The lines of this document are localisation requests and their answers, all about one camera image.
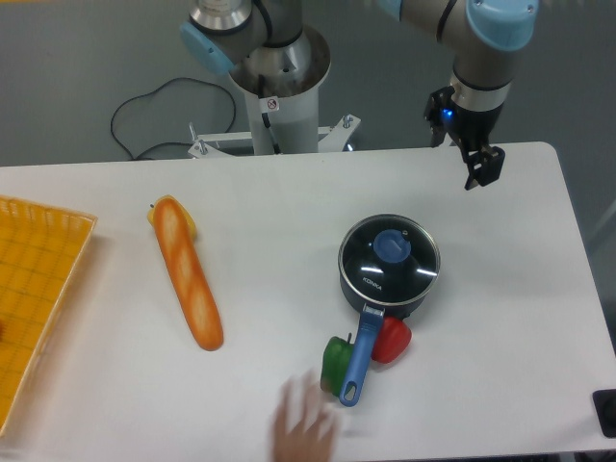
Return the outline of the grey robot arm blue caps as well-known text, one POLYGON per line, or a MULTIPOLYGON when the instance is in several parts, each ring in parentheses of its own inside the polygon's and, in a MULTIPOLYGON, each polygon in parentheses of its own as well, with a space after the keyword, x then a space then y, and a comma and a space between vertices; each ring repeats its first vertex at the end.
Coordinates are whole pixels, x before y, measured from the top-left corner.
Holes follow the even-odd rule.
MULTIPOLYGON (((489 137, 531 40, 538 3, 384 1, 381 9, 453 51, 449 83, 429 95, 423 113, 431 145, 457 145, 467 189, 497 181, 505 155, 489 137)), ((319 88, 331 54, 304 23, 299 2, 196 1, 180 36, 208 71, 229 76, 244 92, 256 154, 310 153, 322 145, 319 88)))

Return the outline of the blurred human hand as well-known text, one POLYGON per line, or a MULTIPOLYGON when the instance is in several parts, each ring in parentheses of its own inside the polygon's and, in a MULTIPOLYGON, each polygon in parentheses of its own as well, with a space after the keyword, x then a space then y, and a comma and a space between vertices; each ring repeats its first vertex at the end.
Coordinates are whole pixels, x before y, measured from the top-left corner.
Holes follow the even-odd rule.
POLYGON ((332 461, 339 421, 312 372, 282 387, 270 430, 270 460, 332 461))

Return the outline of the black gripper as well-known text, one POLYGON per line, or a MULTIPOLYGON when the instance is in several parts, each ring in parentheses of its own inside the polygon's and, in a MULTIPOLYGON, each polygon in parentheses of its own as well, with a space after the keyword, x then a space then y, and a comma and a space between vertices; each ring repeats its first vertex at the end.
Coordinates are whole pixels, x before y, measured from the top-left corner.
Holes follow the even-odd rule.
POLYGON ((505 151, 498 146, 484 145, 501 115, 503 104, 485 112, 470 111, 452 104, 453 115, 449 121, 452 139, 467 152, 463 161, 467 166, 468 177, 465 189, 485 187, 496 182, 501 176, 505 151))

